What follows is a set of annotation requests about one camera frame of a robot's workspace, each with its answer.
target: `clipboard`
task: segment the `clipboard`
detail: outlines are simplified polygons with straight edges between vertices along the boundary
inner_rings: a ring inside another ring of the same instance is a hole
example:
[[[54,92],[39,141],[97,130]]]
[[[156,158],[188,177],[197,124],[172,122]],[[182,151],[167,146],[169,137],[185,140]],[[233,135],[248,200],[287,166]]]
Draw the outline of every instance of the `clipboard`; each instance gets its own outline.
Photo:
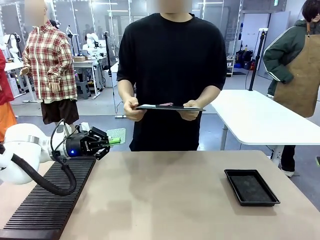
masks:
[[[198,107],[184,107],[184,106],[173,106],[173,105],[150,105],[143,104],[136,107],[137,110],[174,110],[174,111],[196,111],[196,112],[205,112],[206,110]]]

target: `red plaid shirt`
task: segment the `red plaid shirt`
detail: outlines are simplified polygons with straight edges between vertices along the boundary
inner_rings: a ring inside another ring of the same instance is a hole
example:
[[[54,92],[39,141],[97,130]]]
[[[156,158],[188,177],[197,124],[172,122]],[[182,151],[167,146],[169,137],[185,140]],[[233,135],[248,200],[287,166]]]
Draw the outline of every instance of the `red plaid shirt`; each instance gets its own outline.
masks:
[[[73,58],[67,36],[48,20],[29,34],[22,54],[23,67],[33,76],[35,93],[40,100],[58,101],[77,98]],[[60,83],[52,93],[49,83]]]

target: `conveyor belt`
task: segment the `conveyor belt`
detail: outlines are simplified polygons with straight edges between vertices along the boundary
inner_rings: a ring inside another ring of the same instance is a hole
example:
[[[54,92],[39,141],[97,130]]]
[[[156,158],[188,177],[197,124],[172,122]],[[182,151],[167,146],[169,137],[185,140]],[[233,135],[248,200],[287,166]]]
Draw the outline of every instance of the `conveyor belt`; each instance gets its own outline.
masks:
[[[69,196],[57,196],[36,185],[0,230],[0,240],[58,240],[95,162],[94,157],[75,157],[67,161],[76,178],[76,190]],[[61,188],[69,187],[69,180],[58,162],[44,177]]]

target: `man's right hand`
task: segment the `man's right hand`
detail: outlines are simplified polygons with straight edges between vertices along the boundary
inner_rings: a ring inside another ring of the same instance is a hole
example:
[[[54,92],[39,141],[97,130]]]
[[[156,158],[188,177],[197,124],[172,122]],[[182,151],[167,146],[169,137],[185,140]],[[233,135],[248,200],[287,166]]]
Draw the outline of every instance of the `man's right hand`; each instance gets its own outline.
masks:
[[[24,76],[29,72],[29,68],[28,67],[24,67],[20,70],[20,76]]]
[[[130,97],[124,102],[124,112],[128,119],[139,122],[145,115],[147,110],[136,110],[139,105],[136,97]]]

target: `orange skirt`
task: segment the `orange skirt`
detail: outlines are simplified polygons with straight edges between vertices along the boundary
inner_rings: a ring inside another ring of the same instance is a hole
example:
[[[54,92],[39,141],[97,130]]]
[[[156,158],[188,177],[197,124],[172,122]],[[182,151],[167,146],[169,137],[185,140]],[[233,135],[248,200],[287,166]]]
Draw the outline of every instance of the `orange skirt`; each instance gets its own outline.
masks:
[[[9,102],[0,105],[0,143],[5,140],[5,133],[9,127],[17,124],[17,120]]]

